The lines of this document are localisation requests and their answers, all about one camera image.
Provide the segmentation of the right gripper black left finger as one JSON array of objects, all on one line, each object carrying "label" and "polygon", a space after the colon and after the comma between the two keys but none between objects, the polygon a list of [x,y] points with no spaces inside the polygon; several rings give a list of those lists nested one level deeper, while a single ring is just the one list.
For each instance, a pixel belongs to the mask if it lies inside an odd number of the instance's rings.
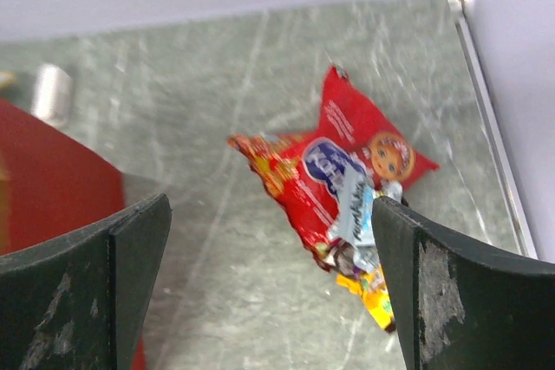
[{"label": "right gripper black left finger", "polygon": [[165,194],[1,258],[3,369],[129,369],[172,222]]}]

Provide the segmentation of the white marker pen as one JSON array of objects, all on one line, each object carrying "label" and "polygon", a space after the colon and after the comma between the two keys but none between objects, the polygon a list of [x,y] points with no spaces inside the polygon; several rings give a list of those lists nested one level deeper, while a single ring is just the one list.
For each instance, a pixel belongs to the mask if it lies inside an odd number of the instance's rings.
[{"label": "white marker pen", "polygon": [[44,63],[37,70],[30,112],[52,127],[69,120],[73,79],[62,68]]}]

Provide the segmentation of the orange red chips packet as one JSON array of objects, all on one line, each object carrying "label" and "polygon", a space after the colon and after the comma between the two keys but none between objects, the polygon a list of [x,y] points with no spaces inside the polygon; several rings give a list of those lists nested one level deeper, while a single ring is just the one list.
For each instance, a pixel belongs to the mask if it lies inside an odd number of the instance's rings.
[{"label": "orange red chips packet", "polygon": [[308,178],[302,161],[304,148],[315,138],[314,132],[233,134],[227,143],[247,158],[318,267],[332,271],[337,270],[330,254],[336,240],[327,231],[336,219],[337,204],[325,195],[324,187]]}]

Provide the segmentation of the purple snack packet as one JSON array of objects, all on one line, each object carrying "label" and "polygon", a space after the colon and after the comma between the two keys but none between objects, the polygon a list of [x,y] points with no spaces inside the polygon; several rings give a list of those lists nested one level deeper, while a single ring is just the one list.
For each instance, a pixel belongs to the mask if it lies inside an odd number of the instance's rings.
[{"label": "purple snack packet", "polygon": [[355,279],[359,269],[354,264],[354,254],[355,248],[350,243],[337,239],[324,252],[323,264],[343,276]]}]

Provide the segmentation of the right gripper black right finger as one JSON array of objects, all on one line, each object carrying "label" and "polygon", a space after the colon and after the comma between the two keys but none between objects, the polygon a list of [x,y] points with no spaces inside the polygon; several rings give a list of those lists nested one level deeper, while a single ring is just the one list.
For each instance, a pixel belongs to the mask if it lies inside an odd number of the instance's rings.
[{"label": "right gripper black right finger", "polygon": [[408,369],[552,369],[554,266],[437,224],[391,198],[373,231]]}]

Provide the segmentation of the aluminium frame rail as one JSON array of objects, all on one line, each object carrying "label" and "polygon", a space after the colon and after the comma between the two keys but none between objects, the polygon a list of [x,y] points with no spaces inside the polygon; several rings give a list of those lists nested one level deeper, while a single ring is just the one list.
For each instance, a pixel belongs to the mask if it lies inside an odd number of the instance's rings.
[{"label": "aluminium frame rail", "polygon": [[465,60],[472,78],[480,117],[484,123],[491,154],[493,156],[498,181],[506,203],[513,232],[521,254],[530,258],[538,257],[532,233],[528,225],[524,207],[519,197],[518,187],[506,152],[505,144],[489,94],[486,77],[480,62],[469,23],[474,0],[447,0],[464,51]]}]

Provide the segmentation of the red snack packet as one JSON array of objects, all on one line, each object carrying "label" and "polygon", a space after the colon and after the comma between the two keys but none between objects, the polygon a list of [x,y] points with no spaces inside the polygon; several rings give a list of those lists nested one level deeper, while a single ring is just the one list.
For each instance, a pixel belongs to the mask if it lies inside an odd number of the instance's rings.
[{"label": "red snack packet", "polygon": [[281,157],[297,158],[299,177],[334,198],[349,166],[366,175],[376,189],[391,181],[408,189],[427,172],[440,168],[416,151],[382,110],[335,65],[323,80],[316,131],[282,152]]}]

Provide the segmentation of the red brown paper bag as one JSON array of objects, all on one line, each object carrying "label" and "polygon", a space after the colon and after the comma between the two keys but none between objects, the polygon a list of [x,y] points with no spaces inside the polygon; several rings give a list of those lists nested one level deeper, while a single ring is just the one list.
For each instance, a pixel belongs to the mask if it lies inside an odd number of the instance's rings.
[{"label": "red brown paper bag", "polygon": [[[127,208],[123,177],[104,159],[3,101],[1,258]],[[129,369],[142,369],[140,341]]]}]

